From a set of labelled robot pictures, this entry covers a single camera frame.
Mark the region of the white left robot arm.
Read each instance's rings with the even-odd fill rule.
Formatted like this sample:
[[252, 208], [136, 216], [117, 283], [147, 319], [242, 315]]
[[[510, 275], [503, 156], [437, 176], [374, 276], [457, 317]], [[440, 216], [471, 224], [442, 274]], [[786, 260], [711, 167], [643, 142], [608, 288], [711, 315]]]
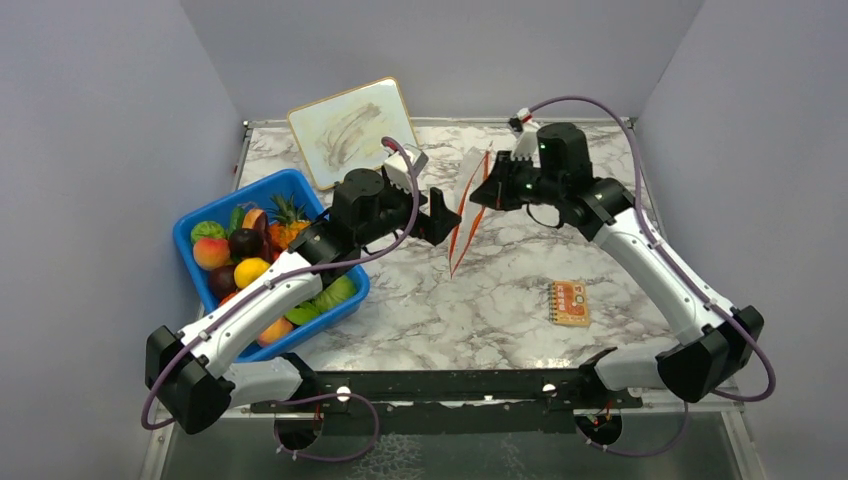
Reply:
[[364, 262], [363, 247], [393, 232], [432, 245], [460, 223], [442, 192], [422, 194], [392, 184], [388, 171], [356, 169], [336, 187], [325, 215], [314, 220], [270, 269], [212, 313], [173, 333], [162, 326], [146, 342], [150, 392], [142, 425], [159, 402], [188, 434], [214, 424], [232, 407], [278, 398], [298, 411], [313, 401], [314, 384], [291, 360], [240, 363], [238, 355], [284, 314]]

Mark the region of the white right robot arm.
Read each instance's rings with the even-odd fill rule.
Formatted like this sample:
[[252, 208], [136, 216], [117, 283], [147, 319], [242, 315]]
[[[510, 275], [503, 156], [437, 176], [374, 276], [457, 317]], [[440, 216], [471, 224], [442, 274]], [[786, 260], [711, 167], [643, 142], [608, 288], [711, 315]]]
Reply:
[[667, 320], [675, 337], [668, 346], [627, 346], [597, 354], [579, 370], [577, 393], [600, 407], [617, 391], [665, 389], [696, 403], [744, 367], [759, 337], [762, 315], [737, 308], [717, 294], [699, 295], [702, 282], [667, 248], [635, 206], [633, 194], [613, 178], [593, 173], [588, 142], [572, 123], [552, 123], [534, 134], [539, 159], [500, 151], [469, 196], [497, 211], [528, 205], [554, 207], [560, 226], [576, 228], [636, 281]]

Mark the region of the clear orange-zip bag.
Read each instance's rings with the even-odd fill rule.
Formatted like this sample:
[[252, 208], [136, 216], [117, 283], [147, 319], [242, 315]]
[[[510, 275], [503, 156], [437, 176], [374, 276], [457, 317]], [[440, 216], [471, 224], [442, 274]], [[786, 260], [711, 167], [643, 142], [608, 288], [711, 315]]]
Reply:
[[471, 249], [486, 208], [470, 201], [471, 194], [488, 178], [493, 163], [493, 147], [471, 148], [461, 160], [453, 187], [455, 211], [460, 224], [451, 232], [448, 242], [449, 275], [453, 279]]

